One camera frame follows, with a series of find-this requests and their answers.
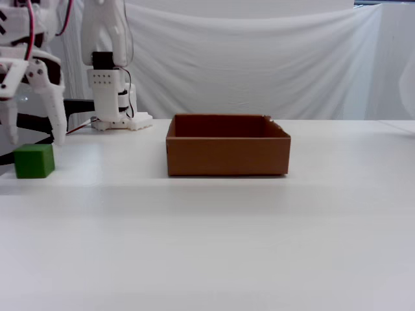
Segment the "brown box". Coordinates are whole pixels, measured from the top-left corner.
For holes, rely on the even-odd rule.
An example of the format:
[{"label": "brown box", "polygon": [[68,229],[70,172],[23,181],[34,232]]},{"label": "brown box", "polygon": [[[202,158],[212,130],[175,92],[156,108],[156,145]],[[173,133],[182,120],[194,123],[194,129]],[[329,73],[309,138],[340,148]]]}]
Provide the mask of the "brown box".
[{"label": "brown box", "polygon": [[282,175],[291,137],[263,115],[176,115],[166,137],[170,176]]}]

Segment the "green block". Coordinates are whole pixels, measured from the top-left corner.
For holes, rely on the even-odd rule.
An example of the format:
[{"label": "green block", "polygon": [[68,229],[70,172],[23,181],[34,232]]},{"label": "green block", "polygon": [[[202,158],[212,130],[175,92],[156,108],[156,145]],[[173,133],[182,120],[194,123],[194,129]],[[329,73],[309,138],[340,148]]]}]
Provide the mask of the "green block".
[{"label": "green block", "polygon": [[54,171],[51,144],[24,144],[13,153],[18,178],[46,178]]}]

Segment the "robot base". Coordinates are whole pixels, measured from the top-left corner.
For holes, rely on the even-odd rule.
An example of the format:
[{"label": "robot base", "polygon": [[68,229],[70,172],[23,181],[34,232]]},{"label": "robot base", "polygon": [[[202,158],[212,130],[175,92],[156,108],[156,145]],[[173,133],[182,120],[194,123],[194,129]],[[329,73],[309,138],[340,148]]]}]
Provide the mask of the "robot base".
[{"label": "robot base", "polygon": [[133,119],[123,118],[119,122],[105,122],[95,121],[92,127],[98,131],[105,131],[109,129],[123,129],[128,128],[131,131],[137,131],[142,128],[148,128],[152,125],[153,117],[147,112],[138,112]]}]

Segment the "white curtain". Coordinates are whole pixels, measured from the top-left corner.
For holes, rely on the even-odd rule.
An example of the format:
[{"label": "white curtain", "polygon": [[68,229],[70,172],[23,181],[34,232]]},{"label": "white curtain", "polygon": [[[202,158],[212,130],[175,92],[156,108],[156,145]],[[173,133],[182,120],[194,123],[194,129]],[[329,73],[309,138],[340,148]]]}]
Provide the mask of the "white curtain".
[{"label": "white curtain", "polygon": [[[229,19],[131,2],[127,13],[134,37],[128,69],[137,86],[137,105],[155,118],[191,112],[343,119],[350,107],[367,102],[362,85],[368,89],[371,82],[379,6]],[[71,72],[69,94],[91,98],[80,61],[81,19],[78,1],[64,36],[69,59],[64,65]],[[110,48],[105,40],[103,46]]]}]

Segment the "robotic arm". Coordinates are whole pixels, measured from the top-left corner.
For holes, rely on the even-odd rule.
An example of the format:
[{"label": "robotic arm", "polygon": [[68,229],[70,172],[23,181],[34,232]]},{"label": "robotic arm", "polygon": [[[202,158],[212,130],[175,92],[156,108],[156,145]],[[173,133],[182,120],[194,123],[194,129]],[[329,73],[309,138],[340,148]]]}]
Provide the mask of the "robotic arm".
[{"label": "robotic arm", "polygon": [[55,142],[62,144],[65,139],[65,86],[60,60],[37,49],[55,37],[60,4],[62,0],[0,0],[0,121],[14,144],[18,142],[14,95],[20,83],[40,94]]},{"label": "robotic arm", "polygon": [[[108,33],[112,52],[99,51],[102,32]],[[137,112],[136,87],[124,68],[132,61],[134,53],[124,0],[86,1],[81,41],[82,59],[86,65],[93,66],[88,70],[88,82],[99,119],[93,126],[98,130],[138,130],[149,126],[152,117]],[[125,73],[129,75],[128,83]]]}]

